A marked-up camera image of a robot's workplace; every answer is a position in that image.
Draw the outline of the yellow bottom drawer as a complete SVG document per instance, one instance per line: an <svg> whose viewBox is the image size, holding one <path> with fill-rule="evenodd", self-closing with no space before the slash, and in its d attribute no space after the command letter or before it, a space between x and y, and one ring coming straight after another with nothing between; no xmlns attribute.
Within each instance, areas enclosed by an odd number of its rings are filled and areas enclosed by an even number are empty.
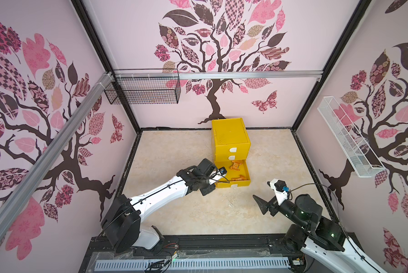
<svg viewBox="0 0 408 273"><path fill-rule="evenodd" d="M215 162L215 165L218 168L224 167L227 170L226 178L230 181L230 183L216 183L217 188L247 187L250 185L251 179L250 179L250 174L248 171L246 160L243 160L243 165L240 167L240 171L235 171L235 170L230 169L230 166L232 165L232 161ZM248 180L240 181L240 182L231 181L232 178L239 177L240 175L245 176L246 178L248 178Z"/></svg>

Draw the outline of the yellow drawer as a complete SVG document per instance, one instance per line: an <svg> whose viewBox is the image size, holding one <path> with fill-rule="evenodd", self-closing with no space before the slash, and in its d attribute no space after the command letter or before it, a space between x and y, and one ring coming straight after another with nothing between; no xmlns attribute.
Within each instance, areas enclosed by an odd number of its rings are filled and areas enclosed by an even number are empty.
<svg viewBox="0 0 408 273"><path fill-rule="evenodd" d="M229 143L215 145L216 155L235 155L236 157L246 157L250 150L251 143Z"/></svg>
<svg viewBox="0 0 408 273"><path fill-rule="evenodd" d="M237 161L237 160L246 160L248 157L247 152L237 152L237 153L230 153L230 152L221 152L216 153L214 157L215 162L228 162L228 161Z"/></svg>
<svg viewBox="0 0 408 273"><path fill-rule="evenodd" d="M230 169L230 166L232 165L232 161L215 162L215 165L218 168L224 167L227 170L226 178L230 181L230 183L216 183L217 188L247 187L250 185L251 179L250 179L250 174L248 171L246 160L243 160L243 165L240 167L240 171L235 171L235 170ZM248 178L248 180L240 181L240 182L231 181L232 178L239 177L240 175L245 176L246 178Z"/></svg>

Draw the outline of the orange cookie packet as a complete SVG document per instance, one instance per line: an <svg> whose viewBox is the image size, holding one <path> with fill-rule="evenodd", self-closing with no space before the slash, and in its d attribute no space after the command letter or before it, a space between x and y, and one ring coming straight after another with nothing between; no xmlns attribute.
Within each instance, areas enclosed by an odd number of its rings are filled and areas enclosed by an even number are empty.
<svg viewBox="0 0 408 273"><path fill-rule="evenodd" d="M235 170L235 171L240 171L240 167L243 165L242 160L233 160L232 165L230 166L230 169Z"/></svg>
<svg viewBox="0 0 408 273"><path fill-rule="evenodd" d="M245 176L243 176L243 175L240 175L239 177L234 177L234 178L232 178L232 182L240 182L240 181L246 181L246 180L248 180L248 178L246 178Z"/></svg>

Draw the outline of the yellow top drawer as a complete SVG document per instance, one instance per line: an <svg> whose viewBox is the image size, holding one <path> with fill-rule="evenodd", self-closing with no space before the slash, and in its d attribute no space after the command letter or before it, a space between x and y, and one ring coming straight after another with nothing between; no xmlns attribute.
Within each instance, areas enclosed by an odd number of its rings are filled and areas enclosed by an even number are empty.
<svg viewBox="0 0 408 273"><path fill-rule="evenodd" d="M250 150L251 143L229 143L215 145L216 155L235 155L236 157L246 157Z"/></svg>

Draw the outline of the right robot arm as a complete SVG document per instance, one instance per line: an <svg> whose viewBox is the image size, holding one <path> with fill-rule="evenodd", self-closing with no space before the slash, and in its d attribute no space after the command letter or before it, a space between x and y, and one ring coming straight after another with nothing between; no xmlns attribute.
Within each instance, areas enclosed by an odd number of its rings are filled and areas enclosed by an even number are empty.
<svg viewBox="0 0 408 273"><path fill-rule="evenodd" d="M270 201L253 195L262 214L282 214L292 221L283 244L290 252L300 251L334 273L383 273L385 270L357 246L343 228L322 216L322 206L309 194L288 199L279 192Z"/></svg>

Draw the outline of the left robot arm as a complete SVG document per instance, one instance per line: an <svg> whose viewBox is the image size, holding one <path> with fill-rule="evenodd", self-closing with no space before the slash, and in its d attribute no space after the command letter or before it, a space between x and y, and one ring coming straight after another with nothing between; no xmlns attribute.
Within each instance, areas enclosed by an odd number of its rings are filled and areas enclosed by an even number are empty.
<svg viewBox="0 0 408 273"><path fill-rule="evenodd" d="M208 195L216 189L216 182L226 180L226 175L225 167L218 168L205 158L197 166L179 170L171 180L147 193L131 198L122 194L115 198L102 220L101 233L117 254L131 248L155 250L164 241L164 236L157 227L144 226L145 219L171 201L192 192Z"/></svg>

